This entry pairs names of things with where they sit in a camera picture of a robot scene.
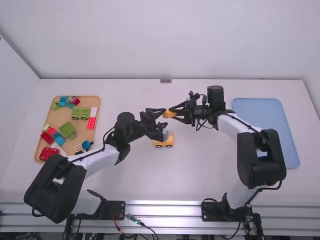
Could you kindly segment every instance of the aluminum rail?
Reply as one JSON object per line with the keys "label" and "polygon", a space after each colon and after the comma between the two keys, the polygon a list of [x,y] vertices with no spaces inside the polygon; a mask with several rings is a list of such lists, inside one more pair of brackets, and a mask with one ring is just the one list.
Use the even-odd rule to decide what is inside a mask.
{"label": "aluminum rail", "polygon": [[[140,218],[157,234],[231,235],[236,222],[203,222],[199,201],[126,201],[125,213]],[[320,204],[253,205],[261,215],[265,235],[320,236]],[[33,217],[31,207],[23,202],[0,202],[0,232],[63,232],[66,221],[53,223],[46,217]],[[79,221],[72,224],[72,232]],[[149,234],[150,230],[127,219],[118,221],[128,234]],[[117,233],[111,220],[82,220],[81,233]],[[245,235],[241,225],[238,235]]]}

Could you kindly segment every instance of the red toy block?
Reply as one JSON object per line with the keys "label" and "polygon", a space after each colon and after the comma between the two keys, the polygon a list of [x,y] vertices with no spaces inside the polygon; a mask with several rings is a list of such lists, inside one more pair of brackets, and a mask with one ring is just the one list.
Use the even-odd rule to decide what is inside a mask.
{"label": "red toy block", "polygon": [[53,154],[58,154],[58,153],[60,153],[59,149],[44,147],[40,153],[39,159],[43,161],[47,161],[49,157],[51,157]]}
{"label": "red toy block", "polygon": [[77,105],[80,103],[79,98],[76,97],[76,98],[72,101],[72,103],[77,106]]}
{"label": "red toy block", "polygon": [[87,128],[88,129],[94,129],[95,128],[95,123],[96,123],[96,118],[95,117],[90,117]]}
{"label": "red toy block", "polygon": [[50,134],[50,135],[54,135],[56,132],[57,132],[57,130],[55,130],[53,127],[49,127],[47,130],[46,130],[46,132],[48,133],[48,134]]}
{"label": "red toy block", "polygon": [[53,136],[51,136],[49,133],[47,133],[46,131],[44,131],[41,135],[40,135],[48,144],[52,144],[55,139]]}

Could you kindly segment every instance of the wooden tray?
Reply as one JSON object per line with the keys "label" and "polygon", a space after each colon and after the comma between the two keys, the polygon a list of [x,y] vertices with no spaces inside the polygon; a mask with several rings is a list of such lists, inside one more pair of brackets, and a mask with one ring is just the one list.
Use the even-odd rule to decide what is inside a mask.
{"label": "wooden tray", "polygon": [[[52,102],[59,102],[61,96],[56,96]],[[83,143],[85,140],[88,140],[89,142],[94,140],[97,121],[98,121],[98,114],[99,114],[99,108],[100,108],[100,98],[98,96],[76,96],[79,98],[80,103],[77,105],[79,108],[91,108],[91,107],[97,107],[97,113],[96,113],[96,120],[95,120],[95,126],[93,130],[87,129],[88,121],[89,120],[73,120],[71,118],[72,110],[68,108],[67,106],[61,107],[58,110],[52,110],[49,108],[48,115],[46,117],[45,123],[43,126],[39,126],[39,128],[43,128],[46,124],[50,125],[54,129],[56,129],[58,132],[60,132],[59,127],[61,127],[63,124],[70,122],[72,126],[76,130],[76,137],[73,139],[65,138],[66,142],[61,146],[62,149],[67,153],[68,156],[75,154],[75,146],[78,144]],[[34,154],[34,160],[38,163],[44,163],[45,161],[40,160],[39,156],[44,147],[50,147],[51,144],[48,144],[42,137],[39,136],[39,142],[35,150]]]}

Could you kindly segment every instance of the blue mat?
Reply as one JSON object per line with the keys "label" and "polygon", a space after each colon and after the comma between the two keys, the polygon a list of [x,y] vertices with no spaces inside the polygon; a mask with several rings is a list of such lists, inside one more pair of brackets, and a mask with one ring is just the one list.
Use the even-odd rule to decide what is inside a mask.
{"label": "blue mat", "polygon": [[280,138],[285,166],[296,169],[300,161],[287,118],[279,100],[273,98],[235,98],[232,108],[246,122],[262,129],[275,129]]}

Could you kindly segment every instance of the robotic arm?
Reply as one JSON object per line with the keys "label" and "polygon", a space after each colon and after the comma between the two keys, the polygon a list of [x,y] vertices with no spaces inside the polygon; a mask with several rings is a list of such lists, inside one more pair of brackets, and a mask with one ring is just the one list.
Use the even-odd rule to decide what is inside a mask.
{"label": "robotic arm", "polygon": [[[197,100],[201,96],[202,104],[198,105]],[[161,115],[196,126],[196,130],[207,122],[237,144],[239,181],[224,194],[221,202],[211,203],[210,209],[208,204],[202,203],[202,212],[210,212],[211,221],[238,221],[239,212],[242,218],[243,208],[259,192],[277,182],[280,187],[285,179],[286,166],[278,133],[274,129],[253,127],[241,120],[232,110],[226,109],[223,87],[209,86],[207,95],[191,91],[186,101],[168,110],[147,108],[140,113],[140,121],[129,112],[121,113],[114,130],[105,134],[108,134],[106,139],[103,137],[101,147],[75,156],[53,155],[26,191],[24,202],[32,206],[33,211],[40,212],[40,216],[46,216],[55,223],[62,222],[74,209],[84,180],[104,167],[123,161],[130,152],[131,142],[143,136],[161,142],[168,139],[165,130],[168,123],[156,123]],[[265,155],[258,156],[257,150]],[[102,196],[90,193],[103,200]],[[203,213],[202,219],[209,221]]]}
{"label": "robotic arm", "polygon": [[[111,129],[114,130],[103,136],[102,146],[74,156],[52,155],[24,195],[24,202],[32,207],[32,215],[46,216],[56,224],[61,223],[76,206],[84,180],[104,167],[123,161],[130,152],[131,142],[143,136],[166,141],[168,123],[156,123],[165,111],[165,108],[147,108],[140,112],[140,121],[135,120],[132,113],[122,112]],[[89,193],[104,200],[93,191]]]}
{"label": "robotic arm", "polygon": [[[201,96],[202,104],[198,105],[197,100]],[[212,128],[227,134],[237,144],[239,180],[230,192],[223,195],[222,201],[202,202],[202,220],[239,222],[247,210],[246,206],[258,193],[281,187],[287,171],[277,131],[251,126],[234,111],[227,110],[222,86],[209,86],[207,95],[191,91],[186,101],[169,108],[164,117],[193,127],[196,125],[197,131],[208,122]],[[267,187],[277,182],[278,187]]]}

